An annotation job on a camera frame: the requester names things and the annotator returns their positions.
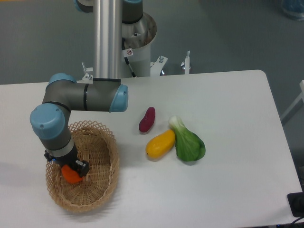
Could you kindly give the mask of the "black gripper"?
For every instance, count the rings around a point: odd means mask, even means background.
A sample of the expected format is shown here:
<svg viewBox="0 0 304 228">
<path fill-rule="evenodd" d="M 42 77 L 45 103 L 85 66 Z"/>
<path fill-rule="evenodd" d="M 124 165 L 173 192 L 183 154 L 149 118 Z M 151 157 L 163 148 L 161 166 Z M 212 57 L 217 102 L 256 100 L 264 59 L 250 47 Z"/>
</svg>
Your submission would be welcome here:
<svg viewBox="0 0 304 228">
<path fill-rule="evenodd" d="M 54 157 L 47 150 L 45 150 L 44 156 L 48 162 L 54 162 L 60 165 L 60 167 L 68 165 L 78 173 L 79 177 L 84 177 L 90 170 L 90 164 L 85 160 L 80 161 L 77 153 L 77 148 L 74 146 L 72 150 L 64 156 Z"/>
</svg>

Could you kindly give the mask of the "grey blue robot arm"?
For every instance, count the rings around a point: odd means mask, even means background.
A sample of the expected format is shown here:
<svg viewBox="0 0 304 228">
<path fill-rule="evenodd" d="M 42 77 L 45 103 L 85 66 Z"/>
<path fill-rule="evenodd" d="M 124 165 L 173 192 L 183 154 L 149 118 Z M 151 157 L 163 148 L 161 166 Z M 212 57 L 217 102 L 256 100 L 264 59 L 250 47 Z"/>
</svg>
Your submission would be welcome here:
<svg viewBox="0 0 304 228">
<path fill-rule="evenodd" d="M 45 158 L 58 164 L 66 178 L 75 181 L 89 172 L 89 163 L 79 160 L 68 128 L 73 110 L 124 112 L 128 88 L 121 83 L 124 48 L 122 25 L 133 25 L 143 18 L 140 0 L 76 0 L 75 7 L 95 16 L 95 62 L 93 81 L 79 84 L 72 76 L 58 73 L 51 77 L 42 101 L 30 114 L 34 133 L 45 147 Z"/>
</svg>

